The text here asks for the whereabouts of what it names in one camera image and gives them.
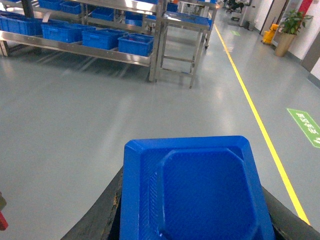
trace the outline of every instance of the blue plastic tray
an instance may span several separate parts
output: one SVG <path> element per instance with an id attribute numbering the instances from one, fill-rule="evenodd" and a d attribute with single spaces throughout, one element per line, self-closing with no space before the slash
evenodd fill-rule
<path id="1" fill-rule="evenodd" d="M 114 20 L 114 9 L 108 8 L 108 7 L 98 7 L 92 12 L 91 16 L 95 19 L 113 21 Z"/>
<path id="2" fill-rule="evenodd" d="M 26 18 L 15 14 L 0 16 L 0 28 L 2 31 L 28 36 L 42 35 L 41 19 Z"/>
<path id="3" fill-rule="evenodd" d="M 81 13 L 81 5 L 78 2 L 74 1 L 65 1 L 60 4 L 61 11 L 69 14 L 80 14 Z"/>
<path id="4" fill-rule="evenodd" d="M 65 43 L 82 41 L 82 32 L 95 30 L 93 26 L 81 24 L 42 24 L 43 38 Z"/>
<path id="5" fill-rule="evenodd" d="M 165 15 L 178 19 L 182 22 L 187 22 L 187 23 L 192 23 L 192 24 L 200 24 L 207 26 L 208 29 L 210 28 L 210 24 L 208 21 L 208 18 L 202 17 L 202 16 L 195 16 L 195 15 L 188 15 L 185 13 L 179 13 L 179 12 L 172 12 L 172 11 L 167 11 Z"/>
<path id="6" fill-rule="evenodd" d="M 108 28 L 102 30 L 83 31 L 82 45 L 92 48 L 110 50 L 118 47 L 118 38 L 127 34 L 128 33 L 125 31 Z"/>
<path id="7" fill-rule="evenodd" d="M 55 11 L 61 10 L 61 5 L 64 1 L 63 0 L 39 0 L 40 8 L 44 9 L 51 9 Z"/>
<path id="8" fill-rule="evenodd" d="M 248 140 L 128 142 L 120 240 L 138 239 L 275 240 Z"/>
<path id="9" fill-rule="evenodd" d="M 119 38 L 118 51 L 127 54 L 149 56 L 153 50 L 154 37 L 142 34 L 129 34 Z"/>
<path id="10" fill-rule="evenodd" d="M 125 20 L 125 24 L 134 25 L 134 26 L 138 26 L 138 27 L 142 27 L 142 22 L 143 21 L 140 21 L 140 20 L 131 20 L 131 19 Z"/>

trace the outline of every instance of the red object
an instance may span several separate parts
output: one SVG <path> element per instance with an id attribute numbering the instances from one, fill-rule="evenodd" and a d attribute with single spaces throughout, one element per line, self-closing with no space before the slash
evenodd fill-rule
<path id="1" fill-rule="evenodd" d="M 5 217 L 0 212 L 0 231 L 6 230 L 7 227 L 8 227 L 8 223 L 7 223 L 6 219 L 5 219 Z"/>
<path id="2" fill-rule="evenodd" d="M 303 0 L 299 8 L 299 12 L 303 12 L 303 15 L 306 15 L 312 1 L 313 0 Z"/>

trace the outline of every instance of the potted plant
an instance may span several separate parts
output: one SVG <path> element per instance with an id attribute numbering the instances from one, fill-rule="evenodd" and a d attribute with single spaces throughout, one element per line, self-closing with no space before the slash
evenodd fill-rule
<path id="1" fill-rule="evenodd" d="M 285 16 L 284 21 L 282 21 L 279 26 L 281 35 L 278 46 L 275 49 L 276 56 L 283 57 L 287 53 L 301 26 L 305 28 L 306 21 L 312 18 L 313 16 L 305 15 L 303 11 L 296 10 L 290 11 Z"/>

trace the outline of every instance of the white wall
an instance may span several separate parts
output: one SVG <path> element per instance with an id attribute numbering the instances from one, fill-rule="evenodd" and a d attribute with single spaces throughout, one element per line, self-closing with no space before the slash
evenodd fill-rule
<path id="1" fill-rule="evenodd" d="M 320 2 L 316 4 L 313 1 L 307 14 L 313 16 L 312 21 L 307 24 L 305 29 L 300 31 L 289 48 L 289 52 L 298 57 L 300 60 L 305 58 L 309 48 L 320 31 Z"/>
<path id="2" fill-rule="evenodd" d="M 255 18 L 255 28 L 261 31 L 264 22 L 266 20 L 266 17 L 268 15 L 269 9 L 271 7 L 273 0 L 261 0 L 261 4 L 258 10 L 258 13 Z"/>
<path id="3" fill-rule="evenodd" d="M 320 58 L 318 59 L 318 61 L 314 65 L 314 67 L 311 71 L 311 74 L 320 80 Z"/>

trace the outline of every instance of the storage rack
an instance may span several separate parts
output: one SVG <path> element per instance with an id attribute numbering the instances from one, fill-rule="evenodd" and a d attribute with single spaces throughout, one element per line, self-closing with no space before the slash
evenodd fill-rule
<path id="1" fill-rule="evenodd" d="M 34 47 L 40 47 L 45 49 L 52 49 L 62 52 L 80 54 L 90 57 L 102 58 L 107 60 L 113 60 L 118 62 L 124 62 L 128 64 L 135 64 L 150 67 L 149 72 L 149 81 L 154 82 L 156 76 L 157 60 L 159 53 L 159 39 L 161 32 L 161 21 L 162 15 L 167 7 L 167 0 L 158 0 L 158 4 L 146 3 L 137 0 L 70 0 L 72 2 L 81 3 L 82 5 L 82 14 L 84 13 L 84 5 L 90 4 L 97 7 L 107 7 L 118 10 L 130 11 L 135 13 L 140 13 L 144 15 L 156 14 L 156 24 L 154 31 L 154 42 L 153 42 L 153 51 L 150 56 L 138 56 L 123 52 L 118 52 L 115 50 L 103 50 L 98 48 L 92 48 L 80 45 L 78 43 L 65 43 L 55 40 L 44 39 L 41 36 L 27 36 L 12 32 L 0 31 L 0 54 L 4 56 L 9 55 L 9 49 L 7 41 L 12 41 L 18 44 L 29 45 Z M 0 0 L 0 3 L 3 3 L 7 6 L 22 8 L 24 5 L 32 5 L 32 8 L 37 12 L 41 12 L 44 8 L 38 7 L 36 1 L 30 2 L 29 0 L 22 0 L 22 2 L 11 2 Z M 24 7 L 25 15 L 29 15 L 26 12 L 27 7 Z"/>

